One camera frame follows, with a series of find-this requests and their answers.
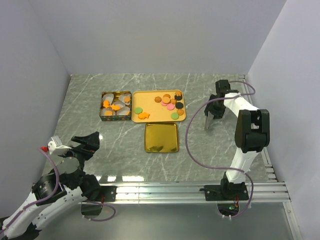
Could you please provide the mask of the green round cookie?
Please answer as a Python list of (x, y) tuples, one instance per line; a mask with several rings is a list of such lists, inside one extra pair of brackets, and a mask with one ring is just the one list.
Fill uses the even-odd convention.
[(174, 112), (174, 113), (171, 114), (171, 118), (172, 118), (173, 120), (177, 120), (177, 119), (179, 118), (179, 114), (176, 113), (176, 112)]
[(141, 107), (136, 107), (135, 109), (134, 109), (134, 113), (135, 114), (140, 114), (140, 113), (142, 113), (143, 112), (143, 109), (141, 108)]

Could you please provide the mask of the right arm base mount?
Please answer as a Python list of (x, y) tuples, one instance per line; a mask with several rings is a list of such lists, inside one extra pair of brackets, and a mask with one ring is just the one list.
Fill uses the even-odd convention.
[(218, 212), (222, 217), (234, 218), (241, 213), (240, 201), (251, 201), (251, 195), (244, 182), (221, 183), (220, 185), (205, 185), (201, 189), (207, 202), (229, 202), (218, 203)]

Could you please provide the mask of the yellow serving tray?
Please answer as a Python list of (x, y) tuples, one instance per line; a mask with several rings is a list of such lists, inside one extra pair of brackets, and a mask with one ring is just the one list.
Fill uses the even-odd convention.
[[(157, 123), (157, 122), (181, 122), (187, 117), (186, 105), (183, 98), (180, 101), (175, 100), (175, 92), (180, 90), (148, 90), (148, 91), (136, 91), (132, 94), (132, 114), (131, 119), (135, 123)], [(161, 97), (160, 103), (155, 102), (155, 97)], [(168, 104), (175, 104), (177, 102), (183, 103), (184, 111), (183, 115), (179, 115), (178, 119), (172, 119), (171, 114), (177, 113), (177, 108), (168, 110)], [(138, 114), (135, 114), (135, 108), (140, 107), (142, 112), (149, 113), (149, 118), (139, 119)]]

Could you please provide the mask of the aluminium rail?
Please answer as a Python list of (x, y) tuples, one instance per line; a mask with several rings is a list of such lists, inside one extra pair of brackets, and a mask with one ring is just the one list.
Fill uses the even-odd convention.
[[(201, 191), (205, 185), (216, 182), (108, 182), (102, 186), (116, 186), (116, 197), (112, 204), (209, 204), (229, 201), (206, 201)], [(256, 182), (246, 184), (252, 203), (287, 203), (291, 201), (283, 182)]]

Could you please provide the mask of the orange flower cookie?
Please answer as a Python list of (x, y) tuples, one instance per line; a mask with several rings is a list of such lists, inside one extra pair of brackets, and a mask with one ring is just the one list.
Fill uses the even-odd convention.
[(129, 96), (126, 96), (123, 100), (126, 104), (129, 104), (131, 102), (131, 98)]

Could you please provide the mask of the brown cookie right edge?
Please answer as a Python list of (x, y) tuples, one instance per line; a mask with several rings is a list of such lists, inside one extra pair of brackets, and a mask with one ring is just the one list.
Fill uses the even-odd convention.
[(182, 116), (185, 113), (183, 109), (178, 109), (176, 112), (179, 116)]

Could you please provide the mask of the black round cookie lower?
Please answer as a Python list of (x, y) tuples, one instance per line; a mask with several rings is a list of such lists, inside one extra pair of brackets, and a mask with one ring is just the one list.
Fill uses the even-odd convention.
[(175, 108), (176, 109), (182, 109), (184, 107), (184, 104), (182, 103), (182, 102), (177, 102), (176, 104), (175, 104)]

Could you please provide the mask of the gold tin lid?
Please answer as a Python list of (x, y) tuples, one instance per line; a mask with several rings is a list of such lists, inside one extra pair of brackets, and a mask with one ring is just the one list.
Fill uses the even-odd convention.
[(147, 153), (179, 151), (178, 127), (174, 122), (151, 122), (145, 125), (144, 150)]

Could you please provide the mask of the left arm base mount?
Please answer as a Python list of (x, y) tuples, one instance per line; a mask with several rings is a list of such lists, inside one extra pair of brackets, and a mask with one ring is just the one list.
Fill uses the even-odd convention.
[(116, 215), (116, 208), (111, 204), (116, 200), (117, 187), (102, 186), (95, 198), (81, 203), (82, 217), (92, 222), (105, 222)]

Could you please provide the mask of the metal tongs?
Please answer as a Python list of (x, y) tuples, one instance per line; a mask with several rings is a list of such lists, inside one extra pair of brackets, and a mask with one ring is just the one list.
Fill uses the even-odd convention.
[(204, 125), (204, 130), (207, 131), (211, 125), (213, 124), (213, 122), (215, 120), (219, 120), (219, 119), (222, 119), (223, 116), (225, 114), (225, 111), (208, 111), (207, 114), (205, 115), (206, 118), (205, 118), (205, 125)]

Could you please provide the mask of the green round cookie left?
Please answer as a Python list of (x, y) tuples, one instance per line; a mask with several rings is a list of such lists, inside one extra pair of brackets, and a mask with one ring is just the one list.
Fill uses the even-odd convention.
[(135, 114), (140, 114), (140, 113), (142, 113), (143, 112), (143, 109), (141, 108), (141, 107), (136, 107), (135, 109), (134, 109), (134, 113)]

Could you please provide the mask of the brown round cookie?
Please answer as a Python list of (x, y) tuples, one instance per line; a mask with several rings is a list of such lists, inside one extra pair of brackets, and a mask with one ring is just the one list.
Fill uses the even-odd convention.
[(105, 112), (104, 112), (104, 116), (113, 116), (114, 115), (114, 113), (113, 113), (113, 111), (111, 111), (111, 110), (106, 110)]

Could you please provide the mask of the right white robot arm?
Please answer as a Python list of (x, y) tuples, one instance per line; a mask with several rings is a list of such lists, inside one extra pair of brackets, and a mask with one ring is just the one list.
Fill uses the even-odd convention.
[(270, 113), (249, 103), (240, 92), (231, 89), (227, 79), (215, 83), (216, 94), (210, 100), (218, 99), (206, 105), (205, 129), (209, 129), (213, 120), (222, 119), (229, 109), (237, 117), (234, 141), (236, 152), (230, 165), (224, 172), (219, 185), (205, 185), (207, 201), (248, 200), (245, 185), (246, 173), (256, 156), (270, 143)]

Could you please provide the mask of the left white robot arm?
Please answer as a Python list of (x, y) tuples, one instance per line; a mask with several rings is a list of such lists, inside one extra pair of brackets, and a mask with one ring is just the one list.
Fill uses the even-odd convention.
[(33, 184), (27, 199), (11, 216), (1, 219), (3, 239), (34, 240), (61, 213), (100, 197), (96, 176), (84, 171), (85, 162), (100, 148), (100, 133), (73, 136), (71, 141), (77, 145), (64, 145), (58, 136), (53, 136), (39, 148), (52, 170)]

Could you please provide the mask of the orange fish cookie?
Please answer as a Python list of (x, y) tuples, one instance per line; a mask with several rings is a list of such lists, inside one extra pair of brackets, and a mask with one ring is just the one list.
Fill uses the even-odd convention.
[(102, 107), (103, 108), (109, 108), (110, 107), (110, 101), (109, 100), (104, 100), (103, 102), (102, 102)]
[(149, 116), (150, 116), (150, 114), (147, 113), (147, 112), (141, 112), (141, 113), (138, 114), (138, 118), (139, 118), (140, 120), (148, 119)]
[(110, 108), (113, 110), (113, 111), (118, 111), (118, 110), (120, 110), (122, 107), (121, 106), (119, 106), (119, 105), (114, 105), (114, 104), (112, 104), (111, 106), (110, 106)]

